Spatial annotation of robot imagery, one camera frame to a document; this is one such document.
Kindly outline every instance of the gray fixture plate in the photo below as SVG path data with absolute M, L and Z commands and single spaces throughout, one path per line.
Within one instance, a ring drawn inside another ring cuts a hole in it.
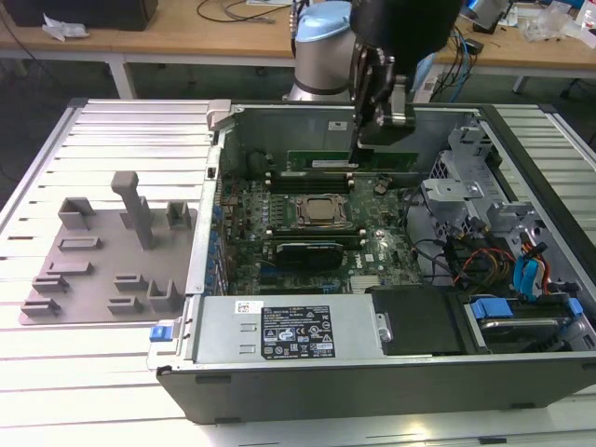
M 52 263 L 91 263 L 88 275 L 64 275 L 69 287 L 63 291 L 39 293 L 32 289 L 27 301 L 50 298 L 60 307 L 57 315 L 29 317 L 21 312 L 20 324 L 106 323 L 127 321 L 155 321 L 176 318 L 183 310 L 183 294 L 190 253 L 195 233 L 196 211 L 190 210 L 192 228 L 168 227 L 165 210 L 152 210 L 151 229 L 155 245 L 143 251 L 133 229 L 126 229 L 120 214 L 125 210 L 95 210 L 86 216 L 89 230 L 67 230 L 64 225 L 54 239 L 40 275 L 47 273 Z M 98 237 L 101 247 L 96 250 L 60 251 L 64 239 L 73 237 Z M 182 295 L 181 304 L 173 311 L 156 312 L 149 305 L 147 289 L 118 291 L 114 285 L 116 275 L 141 274 L 146 282 L 154 280 L 163 293 L 173 280 Z M 113 314 L 110 299 L 135 296 L 141 305 L 139 312 Z

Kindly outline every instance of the cpu socket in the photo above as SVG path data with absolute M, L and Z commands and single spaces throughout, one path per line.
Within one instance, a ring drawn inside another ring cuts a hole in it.
M 347 224 L 344 199 L 337 195 L 297 197 L 296 223 L 298 226 Z

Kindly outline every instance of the wooden workbench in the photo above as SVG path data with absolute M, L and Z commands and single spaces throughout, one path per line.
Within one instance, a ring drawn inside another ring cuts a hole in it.
M 227 5 L 231 0 L 223 0 Z M 202 12 L 226 20 L 221 0 L 207 3 Z M 122 98 L 134 98 L 129 62 L 187 63 L 250 66 L 293 66 L 290 50 L 288 10 L 268 17 L 275 24 L 215 23 L 196 13 L 198 0 L 160 0 L 159 8 L 143 32 L 90 30 L 85 39 L 62 43 L 41 29 L 18 28 L 16 36 L 38 59 L 104 61 L 110 64 Z M 266 11 L 265 7 L 234 8 L 240 15 Z M 465 37 L 485 44 L 474 72 L 492 75 L 596 77 L 596 50 L 573 38 L 561 41 L 526 42 L 519 30 L 497 27 L 493 35 L 471 31 L 471 24 L 459 23 Z M 5 27 L 0 24 L 0 57 L 26 59 Z M 436 59 L 435 74 L 454 60 L 447 47 Z

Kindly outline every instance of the computer case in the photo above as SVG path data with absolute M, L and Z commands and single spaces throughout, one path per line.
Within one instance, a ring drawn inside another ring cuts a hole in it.
M 143 31 L 157 9 L 158 0 L 5 0 L 8 14 L 18 26 L 41 26 L 44 13 L 90 28 Z

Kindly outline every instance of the blue cable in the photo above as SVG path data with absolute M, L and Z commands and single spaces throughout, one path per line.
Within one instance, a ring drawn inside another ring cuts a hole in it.
M 459 78 L 459 83 L 457 84 L 457 88 L 454 91 L 453 96 L 451 97 L 451 99 L 449 100 L 449 102 L 454 102 L 457 97 L 459 96 L 459 93 L 462 91 L 462 88 L 464 87 L 464 84 L 466 84 L 466 78 L 467 78 L 467 66 L 469 64 L 469 53 L 467 52 L 467 46 L 466 46 L 466 42 L 464 41 L 464 36 L 459 33 L 458 31 L 455 31 L 458 36 L 459 36 L 459 40 L 460 43 L 462 45 L 462 47 L 464 47 L 464 70 L 463 73 L 460 75 Z

